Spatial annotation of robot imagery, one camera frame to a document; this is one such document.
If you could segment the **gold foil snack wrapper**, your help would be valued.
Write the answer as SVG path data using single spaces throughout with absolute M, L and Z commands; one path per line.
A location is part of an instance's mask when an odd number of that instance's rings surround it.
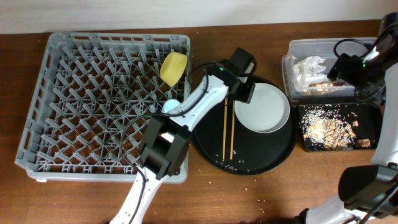
M 310 91 L 313 94 L 325 94 L 338 91 L 345 86 L 343 82 L 323 82 L 311 84 L 306 88 L 306 91 Z

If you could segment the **wooden chopstick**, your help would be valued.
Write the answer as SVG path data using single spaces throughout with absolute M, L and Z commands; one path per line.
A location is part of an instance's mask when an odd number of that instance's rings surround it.
M 226 128 L 228 122 L 228 98 L 224 99 L 224 116 L 223 116 L 223 145 L 222 145 L 222 159 L 225 160 L 225 150 L 226 150 Z
M 229 159 L 233 160 L 234 155 L 234 127 L 235 127 L 235 111 L 234 111 L 235 101 L 232 101 L 232 115 L 231 115 L 231 140 L 230 140 L 230 155 Z

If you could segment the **white paper napkin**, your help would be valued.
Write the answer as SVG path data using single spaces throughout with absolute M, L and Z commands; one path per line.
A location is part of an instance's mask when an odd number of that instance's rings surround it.
M 326 70 L 326 66 L 322 65 L 325 60 L 319 56 L 309 56 L 294 65 L 292 70 L 296 91 L 303 91 L 310 85 L 328 82 L 328 78 L 323 73 Z

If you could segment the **white round plate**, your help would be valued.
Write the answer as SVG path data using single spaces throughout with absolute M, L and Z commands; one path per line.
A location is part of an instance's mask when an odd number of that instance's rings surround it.
M 290 103 L 274 85 L 256 83 L 250 103 L 235 102 L 234 112 L 245 128 L 257 133 L 273 133 L 288 121 Z

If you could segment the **brown food scraps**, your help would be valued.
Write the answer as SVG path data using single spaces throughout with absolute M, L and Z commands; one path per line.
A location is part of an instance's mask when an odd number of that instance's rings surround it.
M 374 143 L 359 135 L 359 118 L 354 112 L 342 115 L 339 109 L 311 106 L 304 110 L 300 124 L 308 151 L 369 149 Z

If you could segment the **yellow bowl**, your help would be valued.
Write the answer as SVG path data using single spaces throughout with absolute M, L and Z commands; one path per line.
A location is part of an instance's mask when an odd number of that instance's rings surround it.
M 188 63 L 188 56 L 171 52 L 166 56 L 161 68 L 160 78 L 168 86 L 175 86 L 181 79 Z

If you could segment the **light blue plastic cup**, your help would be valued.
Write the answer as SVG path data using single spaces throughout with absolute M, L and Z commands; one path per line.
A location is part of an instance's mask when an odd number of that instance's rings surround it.
M 168 114 L 170 111 L 174 110 L 179 105 L 180 105 L 180 102 L 178 100 L 169 99 L 169 100 L 165 101 L 165 103 L 163 104 L 161 112 Z

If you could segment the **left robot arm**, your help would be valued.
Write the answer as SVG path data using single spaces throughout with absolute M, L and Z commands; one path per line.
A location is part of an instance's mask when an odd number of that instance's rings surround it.
M 190 145 L 192 132 L 202 118 L 224 99 L 249 103 L 254 85 L 243 80 L 256 69 L 252 54 L 237 48 L 230 59 L 206 63 L 201 83 L 186 100 L 170 111 L 136 116 L 127 126 L 147 118 L 139 144 L 137 177 L 111 223 L 142 223 L 160 186 L 175 175 Z

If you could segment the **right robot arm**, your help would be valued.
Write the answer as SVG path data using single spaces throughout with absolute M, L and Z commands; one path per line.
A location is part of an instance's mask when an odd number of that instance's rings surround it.
M 345 169 L 338 193 L 295 223 L 365 223 L 397 215 L 397 14 L 376 38 L 293 40 L 282 59 L 307 151 L 373 149 Z

